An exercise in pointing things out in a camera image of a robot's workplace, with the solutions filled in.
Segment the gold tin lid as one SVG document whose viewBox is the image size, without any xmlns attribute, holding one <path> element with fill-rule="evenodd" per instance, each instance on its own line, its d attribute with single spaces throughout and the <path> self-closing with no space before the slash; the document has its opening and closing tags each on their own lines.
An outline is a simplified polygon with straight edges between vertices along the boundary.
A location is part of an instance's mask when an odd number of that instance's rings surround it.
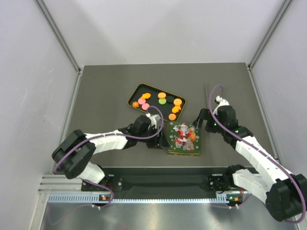
<svg viewBox="0 0 307 230">
<path fill-rule="evenodd" d="M 201 130 L 191 122 L 169 122 L 166 137 L 170 144 L 167 151 L 201 153 Z"/>
</svg>

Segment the gold cookie tin box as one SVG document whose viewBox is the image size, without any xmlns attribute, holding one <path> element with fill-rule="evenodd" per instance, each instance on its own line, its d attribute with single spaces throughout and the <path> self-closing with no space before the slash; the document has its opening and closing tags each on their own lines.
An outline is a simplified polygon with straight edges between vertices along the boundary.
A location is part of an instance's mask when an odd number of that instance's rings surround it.
<svg viewBox="0 0 307 230">
<path fill-rule="evenodd" d="M 193 153 L 193 152 L 171 152 L 167 151 L 168 155 L 173 155 L 173 156 L 200 156 L 200 153 Z"/>
</svg>

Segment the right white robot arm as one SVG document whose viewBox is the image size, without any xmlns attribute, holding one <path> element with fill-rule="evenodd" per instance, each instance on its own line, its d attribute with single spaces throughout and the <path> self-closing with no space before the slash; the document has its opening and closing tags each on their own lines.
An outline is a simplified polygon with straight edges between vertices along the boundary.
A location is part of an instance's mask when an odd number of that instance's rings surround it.
<svg viewBox="0 0 307 230">
<path fill-rule="evenodd" d="M 242 165 L 233 165 L 224 173 L 228 189 L 241 187 L 258 198 L 270 215 L 278 222 L 300 215 L 301 222 L 307 213 L 307 179 L 293 174 L 275 160 L 244 126 L 240 126 L 234 108 L 221 96 L 215 99 L 215 109 L 203 108 L 193 124 L 205 130 L 220 133 L 224 141 L 243 156 L 259 173 L 251 173 Z"/>
</svg>

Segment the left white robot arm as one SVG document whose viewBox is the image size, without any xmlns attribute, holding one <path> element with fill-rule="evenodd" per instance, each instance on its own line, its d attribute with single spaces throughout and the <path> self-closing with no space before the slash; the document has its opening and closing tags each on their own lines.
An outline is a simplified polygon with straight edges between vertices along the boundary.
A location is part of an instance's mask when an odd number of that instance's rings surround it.
<svg viewBox="0 0 307 230">
<path fill-rule="evenodd" d="M 125 150 L 144 142 L 150 149 L 169 148 L 160 115 L 141 115 L 134 123 L 113 132 L 86 134 L 73 131 L 52 153 L 51 157 L 67 179 L 92 182 L 98 190 L 107 188 L 111 179 L 102 167 L 90 162 L 93 155 L 110 150 Z"/>
</svg>

